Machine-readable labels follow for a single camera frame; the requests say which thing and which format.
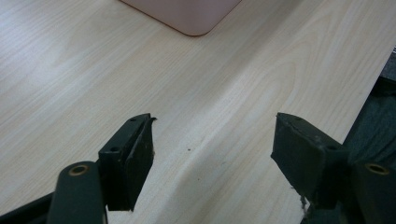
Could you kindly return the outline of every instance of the metal screw head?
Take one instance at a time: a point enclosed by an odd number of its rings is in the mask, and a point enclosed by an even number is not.
[[[367,170],[376,174],[376,175],[388,175],[389,170],[381,165],[375,163],[366,163],[364,164]]]
[[[90,167],[87,165],[77,165],[69,170],[69,175],[71,176],[83,175],[87,173],[89,168]]]

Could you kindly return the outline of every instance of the black plastic part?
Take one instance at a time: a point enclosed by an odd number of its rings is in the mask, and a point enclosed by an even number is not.
[[[47,223],[107,223],[95,162],[78,162],[61,171]]]
[[[351,183],[366,224],[396,221],[396,173],[386,165],[361,161],[353,166]]]
[[[51,200],[52,193],[4,214],[0,217],[0,223],[44,224]]]
[[[334,209],[349,173],[348,150],[309,122],[277,114],[271,157],[315,208]]]
[[[144,114],[126,121],[99,151],[99,170],[109,211],[134,210],[153,163],[151,124]]]

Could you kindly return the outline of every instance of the pink box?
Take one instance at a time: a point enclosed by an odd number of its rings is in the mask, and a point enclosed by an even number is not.
[[[121,0],[186,35],[204,35],[241,0]]]

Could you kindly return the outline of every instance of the table surface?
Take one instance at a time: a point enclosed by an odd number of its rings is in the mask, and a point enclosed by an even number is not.
[[[116,0],[0,6],[0,214],[149,112],[154,164],[111,223],[299,223],[276,113],[342,142],[396,44],[393,0],[242,1],[199,37]]]

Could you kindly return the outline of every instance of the wooden table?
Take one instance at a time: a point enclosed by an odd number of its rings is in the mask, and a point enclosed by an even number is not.
[[[299,223],[276,112],[342,142],[395,44],[393,0],[244,0],[200,37],[115,0],[0,0],[0,214],[150,112],[153,167],[110,223]]]

